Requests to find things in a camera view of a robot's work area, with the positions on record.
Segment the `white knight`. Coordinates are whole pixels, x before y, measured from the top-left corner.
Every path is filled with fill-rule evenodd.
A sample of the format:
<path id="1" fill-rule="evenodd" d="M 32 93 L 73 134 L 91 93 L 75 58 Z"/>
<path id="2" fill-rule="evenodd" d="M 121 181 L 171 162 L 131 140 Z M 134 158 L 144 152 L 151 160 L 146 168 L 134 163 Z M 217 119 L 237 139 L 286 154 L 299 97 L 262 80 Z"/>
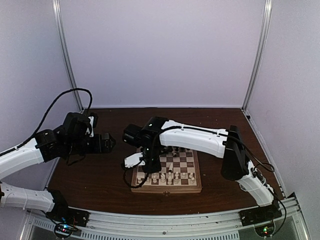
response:
<path id="1" fill-rule="evenodd" d="M 169 171 L 169 172 L 172 172 L 172 171 L 173 171 L 173 163 L 171 163 L 171 164 L 169 165 L 168 171 Z"/>

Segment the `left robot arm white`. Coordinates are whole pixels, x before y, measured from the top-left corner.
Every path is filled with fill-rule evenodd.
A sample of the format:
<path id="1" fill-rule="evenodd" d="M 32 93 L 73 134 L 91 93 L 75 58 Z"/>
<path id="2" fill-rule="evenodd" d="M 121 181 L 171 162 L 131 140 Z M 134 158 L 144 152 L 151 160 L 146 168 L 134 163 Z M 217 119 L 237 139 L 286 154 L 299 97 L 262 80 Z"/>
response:
<path id="1" fill-rule="evenodd" d="M 62 158 L 68 166 L 70 156 L 78 155 L 83 160 L 90 154 L 110 153 L 116 145 L 109 134 L 94 132 L 98 116 L 85 110 L 69 112 L 63 124 L 55 129 L 36 130 L 22 143 L 0 154 L 1 179 L 27 167 Z M 58 190 L 37 191 L 0 183 L 0 206 L 40 210 L 53 213 L 61 222 L 72 218 L 67 201 Z"/>

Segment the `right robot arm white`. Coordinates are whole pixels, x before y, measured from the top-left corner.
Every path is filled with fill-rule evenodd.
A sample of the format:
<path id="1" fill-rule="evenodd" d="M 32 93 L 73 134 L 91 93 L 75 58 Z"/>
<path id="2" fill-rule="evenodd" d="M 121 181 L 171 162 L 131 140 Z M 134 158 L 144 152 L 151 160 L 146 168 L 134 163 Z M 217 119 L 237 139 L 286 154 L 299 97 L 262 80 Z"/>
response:
<path id="1" fill-rule="evenodd" d="M 234 125 L 229 129 L 212 129 L 152 117 L 143 127 L 129 124 L 122 139 L 140 150 L 124 159 L 126 169 L 141 166 L 147 175 L 158 173 L 162 169 L 160 156 L 174 147 L 207 153 L 222 159 L 220 172 L 226 180 L 237 182 L 253 197 L 259 220 L 266 221 L 273 214 L 282 213 L 278 196 L 251 161 L 253 154 Z"/>

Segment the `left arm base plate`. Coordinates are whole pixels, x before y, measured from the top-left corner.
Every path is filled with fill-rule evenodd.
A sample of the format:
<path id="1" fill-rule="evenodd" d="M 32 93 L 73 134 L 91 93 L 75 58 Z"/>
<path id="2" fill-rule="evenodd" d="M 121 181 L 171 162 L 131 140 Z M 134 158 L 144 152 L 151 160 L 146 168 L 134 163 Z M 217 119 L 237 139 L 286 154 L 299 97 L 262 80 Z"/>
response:
<path id="1" fill-rule="evenodd" d="M 65 222 L 76 227 L 86 227 L 90 216 L 88 211 L 70 208 L 67 204 L 55 204 L 46 214 L 54 221 Z"/>

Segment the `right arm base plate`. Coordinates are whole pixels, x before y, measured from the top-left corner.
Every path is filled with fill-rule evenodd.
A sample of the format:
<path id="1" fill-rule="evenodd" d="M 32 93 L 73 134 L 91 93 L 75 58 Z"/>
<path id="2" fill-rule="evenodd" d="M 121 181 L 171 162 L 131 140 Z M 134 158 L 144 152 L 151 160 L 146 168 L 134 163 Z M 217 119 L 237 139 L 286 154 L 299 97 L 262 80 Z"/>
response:
<path id="1" fill-rule="evenodd" d="M 281 216 L 282 211 L 279 209 L 262 207 L 241 210 L 239 212 L 240 221 L 243 227 L 268 222 L 280 218 Z"/>

